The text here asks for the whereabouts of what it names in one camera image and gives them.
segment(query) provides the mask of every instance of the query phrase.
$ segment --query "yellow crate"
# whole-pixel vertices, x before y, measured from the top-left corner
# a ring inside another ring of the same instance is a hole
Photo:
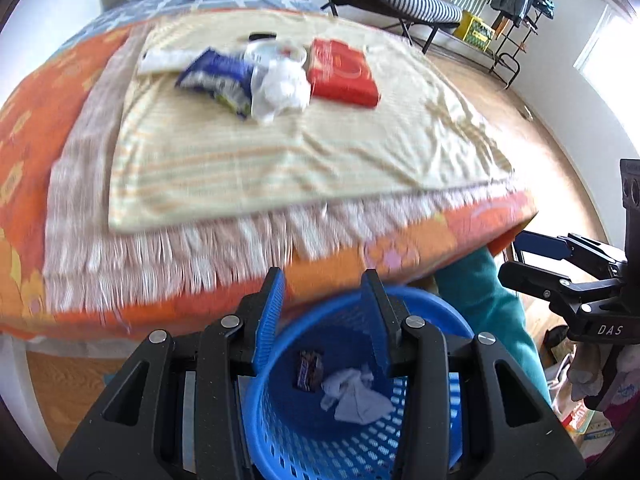
[[[468,10],[463,10],[462,21],[453,35],[484,52],[494,38],[494,30]]]

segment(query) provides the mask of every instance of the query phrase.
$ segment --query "red box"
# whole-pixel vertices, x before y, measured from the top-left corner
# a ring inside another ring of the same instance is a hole
[[[380,93],[363,52],[340,41],[316,38],[310,54],[306,78],[311,95],[369,108],[378,105]]]

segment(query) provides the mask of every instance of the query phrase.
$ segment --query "striped cushion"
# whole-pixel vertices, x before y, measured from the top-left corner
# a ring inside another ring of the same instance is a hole
[[[462,9],[442,0],[381,0],[417,22],[460,23]]]

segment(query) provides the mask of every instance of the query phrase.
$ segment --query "blue plastic basket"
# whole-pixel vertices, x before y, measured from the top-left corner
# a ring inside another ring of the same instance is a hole
[[[462,316],[440,298],[403,286],[386,288],[407,309],[443,332],[471,338]],[[267,480],[390,478],[404,415],[406,379],[390,380],[377,366],[360,293],[345,294],[315,307],[281,332],[269,361],[253,379],[243,403],[249,453]],[[337,422],[320,408],[322,391],[293,387],[301,350],[321,350],[324,374],[368,363],[373,390],[391,399],[394,412],[368,426]],[[460,382],[449,375],[450,466],[462,456]]]

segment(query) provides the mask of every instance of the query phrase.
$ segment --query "green towel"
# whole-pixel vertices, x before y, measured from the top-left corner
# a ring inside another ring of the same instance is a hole
[[[439,270],[435,277],[440,297],[462,314],[474,333],[494,334],[551,404],[536,346],[525,328],[522,303],[498,281],[488,249]]]

